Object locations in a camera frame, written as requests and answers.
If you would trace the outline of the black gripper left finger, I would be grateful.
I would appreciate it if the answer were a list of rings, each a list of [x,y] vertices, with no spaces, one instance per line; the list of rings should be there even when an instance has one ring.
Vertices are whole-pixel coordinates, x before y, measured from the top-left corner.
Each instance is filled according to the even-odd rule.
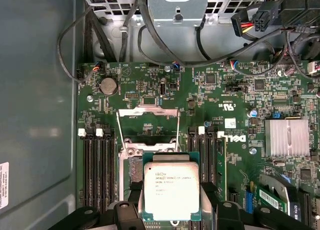
[[[134,182],[130,186],[127,201],[109,205],[103,213],[93,206],[84,206],[60,220],[50,229],[145,229],[139,214],[142,204],[143,183]]]

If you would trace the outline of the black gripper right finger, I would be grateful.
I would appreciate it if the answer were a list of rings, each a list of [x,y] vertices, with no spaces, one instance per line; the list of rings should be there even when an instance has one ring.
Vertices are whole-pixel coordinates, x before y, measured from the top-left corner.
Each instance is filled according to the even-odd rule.
[[[217,190],[211,182],[203,182],[200,186],[202,212],[210,215],[208,224],[212,229],[310,229],[280,210],[265,205],[248,213],[235,202],[219,200]]]

